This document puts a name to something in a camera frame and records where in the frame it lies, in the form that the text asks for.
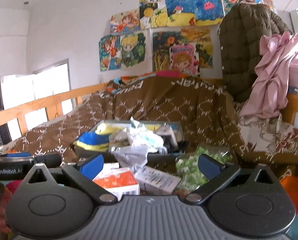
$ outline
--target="brown puffer jacket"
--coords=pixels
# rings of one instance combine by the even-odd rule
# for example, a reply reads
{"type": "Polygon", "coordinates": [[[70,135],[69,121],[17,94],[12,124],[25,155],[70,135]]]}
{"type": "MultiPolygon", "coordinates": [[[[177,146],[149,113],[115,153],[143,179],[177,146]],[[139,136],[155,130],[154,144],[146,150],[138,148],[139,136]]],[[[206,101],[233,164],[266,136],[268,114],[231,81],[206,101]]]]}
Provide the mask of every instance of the brown puffer jacket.
{"type": "Polygon", "coordinates": [[[233,6],[220,25],[223,81],[236,102],[246,101],[257,75],[260,62],[259,43],[262,35],[292,31],[267,6],[241,3],[233,6]]]}

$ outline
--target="silver screw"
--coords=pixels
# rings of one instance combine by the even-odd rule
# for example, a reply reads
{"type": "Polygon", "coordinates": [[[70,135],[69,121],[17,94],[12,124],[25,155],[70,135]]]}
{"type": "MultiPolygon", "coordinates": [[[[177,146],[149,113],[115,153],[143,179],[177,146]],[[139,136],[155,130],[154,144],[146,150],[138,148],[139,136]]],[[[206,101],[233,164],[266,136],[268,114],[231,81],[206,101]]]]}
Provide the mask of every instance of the silver screw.
{"type": "Polygon", "coordinates": [[[110,202],[113,202],[116,197],[112,194],[102,194],[99,199],[102,201],[102,202],[107,202],[107,203],[110,203],[110,202]]]}
{"type": "Polygon", "coordinates": [[[199,202],[202,200],[202,197],[199,194],[191,193],[187,195],[186,199],[190,202],[199,202]]]}

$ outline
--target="circular cover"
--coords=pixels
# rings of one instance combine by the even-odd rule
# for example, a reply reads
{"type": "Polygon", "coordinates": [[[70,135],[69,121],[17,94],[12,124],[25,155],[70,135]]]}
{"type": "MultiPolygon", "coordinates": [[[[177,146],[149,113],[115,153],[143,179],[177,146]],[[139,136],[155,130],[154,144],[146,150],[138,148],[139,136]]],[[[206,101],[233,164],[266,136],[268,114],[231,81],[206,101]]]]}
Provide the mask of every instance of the circular cover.
{"type": "Polygon", "coordinates": [[[11,199],[6,212],[14,230],[33,239],[62,237],[80,228],[94,210],[91,199],[75,188],[50,187],[48,192],[25,191],[11,199]]]}
{"type": "Polygon", "coordinates": [[[245,194],[240,187],[227,188],[210,199],[210,214],[221,228],[248,238],[270,237],[288,229],[295,212],[286,194],[245,194]]]}

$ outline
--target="wooden bed rail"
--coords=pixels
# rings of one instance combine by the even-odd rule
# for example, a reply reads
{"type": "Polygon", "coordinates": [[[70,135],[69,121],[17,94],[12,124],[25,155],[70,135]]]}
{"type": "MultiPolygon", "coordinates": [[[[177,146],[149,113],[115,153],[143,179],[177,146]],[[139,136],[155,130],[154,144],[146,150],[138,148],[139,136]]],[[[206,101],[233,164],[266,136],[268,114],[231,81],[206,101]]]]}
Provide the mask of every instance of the wooden bed rail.
{"type": "MultiPolygon", "coordinates": [[[[216,85],[223,85],[222,79],[204,79],[209,83],[216,85]]],[[[101,90],[105,87],[105,84],[98,84],[89,87],[83,87],[71,90],[69,92],[53,95],[50,97],[38,99],[35,101],[28,102],[26,104],[13,107],[11,109],[0,111],[0,125],[7,123],[10,120],[17,118],[21,134],[25,134],[28,131],[25,114],[32,111],[45,108],[47,120],[50,121],[56,117],[61,116],[62,106],[61,103],[68,99],[75,99],[76,103],[82,102],[82,96],[101,90]]],[[[288,94],[289,100],[287,107],[283,109],[282,116],[285,122],[294,124],[295,114],[298,112],[298,95],[288,94]]]]}
{"type": "Polygon", "coordinates": [[[20,132],[23,135],[28,131],[25,114],[45,107],[47,120],[50,121],[56,117],[63,115],[61,106],[62,101],[74,98],[76,100],[76,103],[79,104],[82,102],[82,96],[103,89],[104,87],[105,83],[78,88],[65,93],[37,99],[20,106],[0,111],[0,125],[3,125],[8,121],[17,118],[20,132]]]}

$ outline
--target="pink fabric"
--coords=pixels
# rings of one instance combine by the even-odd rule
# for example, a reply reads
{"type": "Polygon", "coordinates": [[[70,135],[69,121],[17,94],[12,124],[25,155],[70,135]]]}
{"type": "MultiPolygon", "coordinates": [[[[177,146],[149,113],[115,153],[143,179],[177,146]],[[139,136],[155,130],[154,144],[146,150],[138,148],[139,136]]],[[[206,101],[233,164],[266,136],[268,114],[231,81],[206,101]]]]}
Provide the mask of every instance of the pink fabric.
{"type": "Polygon", "coordinates": [[[262,60],[254,71],[258,78],[241,116],[271,118],[287,106],[288,85],[298,88],[298,34],[274,34],[260,39],[262,60]]]}

